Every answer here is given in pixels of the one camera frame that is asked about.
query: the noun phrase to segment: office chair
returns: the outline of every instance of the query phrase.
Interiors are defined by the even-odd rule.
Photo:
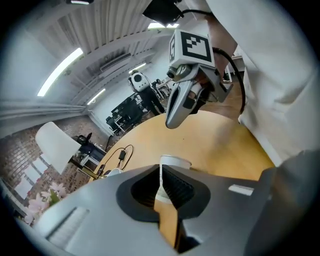
[[[107,125],[110,126],[111,130],[114,132],[115,135],[119,136],[119,133],[120,133],[120,129],[119,127],[116,125],[115,123],[115,119],[113,117],[110,117],[108,116],[106,119],[105,119]]]

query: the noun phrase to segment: desk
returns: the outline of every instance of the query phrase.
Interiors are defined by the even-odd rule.
[[[273,163],[249,130],[219,114],[200,110],[189,115],[177,128],[165,126],[165,114],[155,116],[123,136],[105,155],[99,166],[120,147],[134,146],[134,153],[124,171],[158,164],[161,155],[189,160],[191,168],[213,175],[258,180]],[[106,164],[105,171],[117,167],[118,154]],[[174,245],[177,211],[172,204],[159,201],[154,208],[160,214],[160,232]]]

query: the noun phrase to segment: brick wall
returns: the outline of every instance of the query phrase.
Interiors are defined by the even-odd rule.
[[[106,146],[108,137],[90,120],[87,115],[66,118],[54,121],[70,137],[75,135],[87,136],[92,133],[91,141],[98,145]],[[35,136],[42,125],[16,132],[0,139],[0,175],[10,187],[15,188],[19,184],[24,170],[32,165],[41,154]],[[71,193],[89,181],[89,177],[77,171],[77,168],[69,163],[62,174],[59,174],[52,166],[49,166],[39,181],[34,184],[29,196],[23,200],[14,190],[10,191],[24,205],[28,206],[28,199],[33,199],[41,191],[47,191],[52,182],[63,183],[68,193]]]

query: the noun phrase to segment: white wall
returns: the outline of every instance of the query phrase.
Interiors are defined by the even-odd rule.
[[[1,67],[3,100],[37,100],[37,94],[59,64],[32,35],[18,30],[7,44]]]
[[[105,98],[92,109],[95,121],[100,124],[99,127],[110,130],[106,118],[111,117],[111,111],[133,93],[130,86],[128,86],[127,79],[120,81],[111,89],[107,89],[104,93],[106,95]]]

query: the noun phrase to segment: white ceiling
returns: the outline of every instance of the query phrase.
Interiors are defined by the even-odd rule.
[[[117,86],[128,71],[152,58],[172,29],[148,30],[153,22],[142,15],[151,0],[95,0],[89,5],[48,0],[22,21],[12,35],[1,66],[1,122],[20,116],[46,115],[50,108],[87,106],[103,88]],[[187,7],[180,3],[184,10]],[[186,15],[183,25],[192,19]],[[67,68],[44,97],[37,94],[51,72],[75,49],[83,56]],[[130,54],[115,67],[101,70],[110,61]],[[29,102],[23,108],[21,102]]]
[[[95,0],[89,5],[66,4],[63,0],[45,2],[23,24],[25,32],[40,43],[57,63],[79,47],[83,57],[57,79],[43,98],[33,97],[43,84],[39,81],[37,85],[32,83],[30,94],[15,93],[16,96],[8,95],[3,100],[16,97],[16,100],[23,101],[86,105],[103,87],[114,86],[115,78],[118,81],[124,79],[128,70],[143,62],[149,63],[159,41],[172,35],[172,29],[148,30],[152,20],[142,13],[150,2]],[[104,70],[102,73],[103,65],[124,54],[131,54],[131,58],[119,65],[118,70],[112,70],[112,73]]]

